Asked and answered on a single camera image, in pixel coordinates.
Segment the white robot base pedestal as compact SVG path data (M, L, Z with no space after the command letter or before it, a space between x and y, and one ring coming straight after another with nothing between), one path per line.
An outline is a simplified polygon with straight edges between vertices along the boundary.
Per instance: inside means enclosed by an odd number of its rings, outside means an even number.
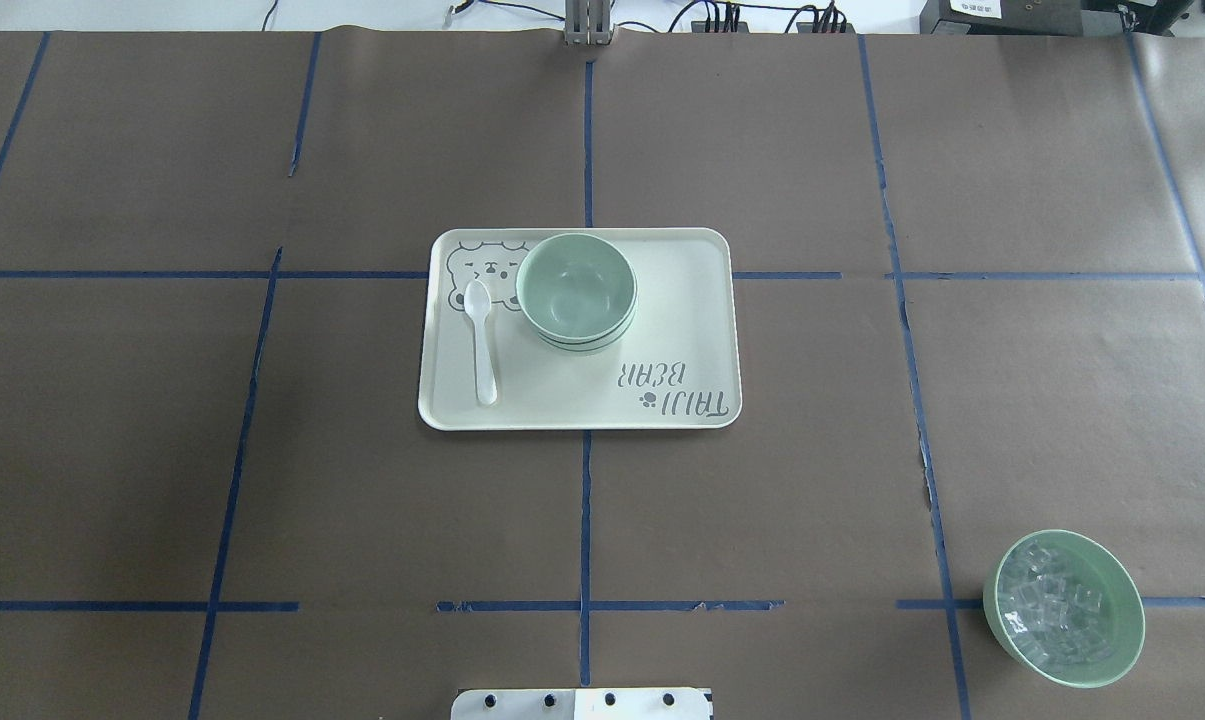
M457 694L451 719L713 719L701 687L470 689Z

